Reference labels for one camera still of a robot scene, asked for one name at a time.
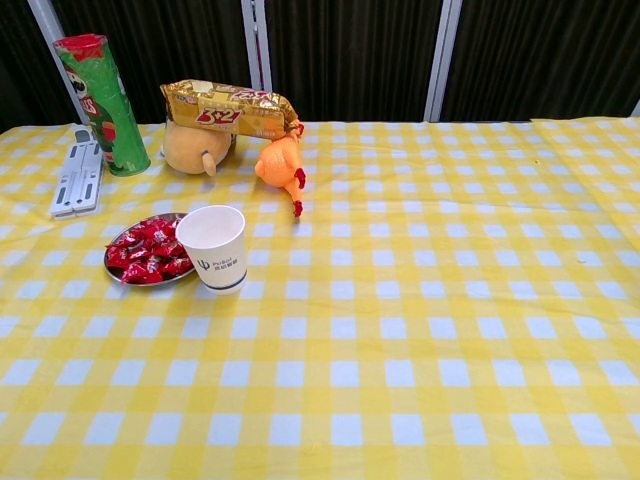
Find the white paper cup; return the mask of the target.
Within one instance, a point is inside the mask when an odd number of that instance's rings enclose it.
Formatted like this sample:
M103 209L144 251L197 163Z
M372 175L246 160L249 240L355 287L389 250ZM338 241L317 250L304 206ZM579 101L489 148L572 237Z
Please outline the white paper cup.
M238 291L247 278L245 226L236 208L210 205L187 214L176 228L201 282L216 294Z

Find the orange rubber chicken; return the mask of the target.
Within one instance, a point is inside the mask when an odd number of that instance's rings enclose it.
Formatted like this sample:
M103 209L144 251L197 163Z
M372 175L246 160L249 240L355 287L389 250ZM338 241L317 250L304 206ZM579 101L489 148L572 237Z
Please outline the orange rubber chicken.
M296 121L291 131L273 140L261 151L255 165L256 175L267 185L283 188L289 193L295 218L299 218L303 212L301 192L306 184L299 150L303 132L304 125Z

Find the yellow checked tablecloth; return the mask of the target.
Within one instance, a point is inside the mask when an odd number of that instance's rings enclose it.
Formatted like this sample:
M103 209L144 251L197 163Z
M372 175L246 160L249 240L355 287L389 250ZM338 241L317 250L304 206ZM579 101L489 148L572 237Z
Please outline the yellow checked tablecloth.
M640 119L312 123L294 220L241 138L49 217L68 126L0 135L0 479L640 480ZM153 215L245 217L247 278L124 285Z

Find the yellow plush toy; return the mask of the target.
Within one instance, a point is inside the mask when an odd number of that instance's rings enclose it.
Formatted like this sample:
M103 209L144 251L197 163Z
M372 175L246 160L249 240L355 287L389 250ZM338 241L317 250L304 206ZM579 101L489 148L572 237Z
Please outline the yellow plush toy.
M214 177L234 141L235 136L227 132L186 127L167 120L163 154L167 164L178 172Z

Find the gold biscuit package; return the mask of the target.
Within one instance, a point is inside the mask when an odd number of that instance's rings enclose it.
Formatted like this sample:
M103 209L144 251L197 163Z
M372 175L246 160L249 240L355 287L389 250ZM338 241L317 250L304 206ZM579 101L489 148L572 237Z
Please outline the gold biscuit package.
M160 89L168 118L184 127L268 140L304 132L291 103L275 92L192 79Z

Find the black pleated curtain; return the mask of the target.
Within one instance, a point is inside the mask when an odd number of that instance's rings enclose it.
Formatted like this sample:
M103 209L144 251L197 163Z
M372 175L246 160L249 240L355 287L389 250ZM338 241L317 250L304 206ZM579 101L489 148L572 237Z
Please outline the black pleated curtain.
M51 0L105 35L136 119L160 85L250 82L240 0ZM444 0L266 0L274 89L309 121L419 121ZM627 116L640 101L640 0L462 0L445 121ZM0 0L0 133L75 108L28 0Z

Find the round metal plate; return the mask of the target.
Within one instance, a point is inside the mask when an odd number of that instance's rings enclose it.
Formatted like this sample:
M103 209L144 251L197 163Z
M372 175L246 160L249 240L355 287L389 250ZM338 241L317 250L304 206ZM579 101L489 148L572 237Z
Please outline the round metal plate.
M127 228L126 228L125 230L123 230L121 233L119 233L118 235L116 235L116 236L112 239L112 241L113 241L117 236L119 236L120 234L122 234L123 232L125 232L128 228L131 228L132 226L134 226L134 225L136 225L136 224L141 224L143 221L145 221L145 220L147 220L147 219L150 219L150 218L153 218L153 217L156 217L156 216L165 217L165 218L179 217L179 218L180 218L180 221L181 221L181 220L186 216L186 214L185 214L185 213L175 213L175 212L172 212L172 213L163 213L163 214L153 215L153 216L151 216L151 217L145 218L145 219L143 219L143 220L141 220L141 221L139 221L139 222L137 222L137 223L135 223L135 224L133 224L133 225L131 225L131 226L127 227ZM142 240L142 242L143 242L143 241L150 241L150 242L152 242L152 243L154 243L154 244L161 243L161 242L153 241L153 240L148 239L148 238L144 238L144 239ZM190 273L192 273L192 272L194 272L194 271L195 271L195 268L194 268L193 270L191 270L190 272L188 272L188 273L186 273L186 274L184 274L184 275L182 275L182 276L179 276L179 277L176 277L176 278L173 278L173 279L168 279L168 280L165 280L165 279L164 279L164 280L163 280L163 281L161 281L160 283L155 283L155 284L148 284L148 285L127 284L127 283L124 283L124 282L122 282L122 281L121 281L121 277L122 277L122 274L123 274L123 272L124 272L124 271L113 270L113 269L108 269L108 268L107 268L107 266L106 266L106 251L107 251L107 248L108 248L108 247L107 247L107 245L106 245L106 247L105 247L104 260L103 260L104 267L105 267L105 269L106 269L106 271L107 271L108 275L109 275L111 278L113 278L115 281L117 281L117 282L119 282L119 283L121 283L121 284L124 284L124 285L143 286L143 287L163 286L163 285L168 284L168 283L170 283L170 282L173 282L173 281L179 280L179 279L181 279L181 278L184 278L184 277L186 277L187 275L189 275ZM162 263L163 261L166 261L167 259L171 259L171 258L162 258L162 257L156 256L156 255L152 255L152 256L151 256L147 261L144 261L143 263L147 263L147 262L155 262L155 263L157 263L157 264L158 264L158 266L159 266L159 268L160 268L161 263Z

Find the green Pringles can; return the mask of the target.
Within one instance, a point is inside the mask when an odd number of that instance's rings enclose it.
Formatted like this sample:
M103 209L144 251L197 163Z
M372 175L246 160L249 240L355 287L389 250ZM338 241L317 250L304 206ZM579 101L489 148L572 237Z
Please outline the green Pringles can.
M53 42L88 118L109 171L132 176L150 166L133 109L104 35L87 33Z

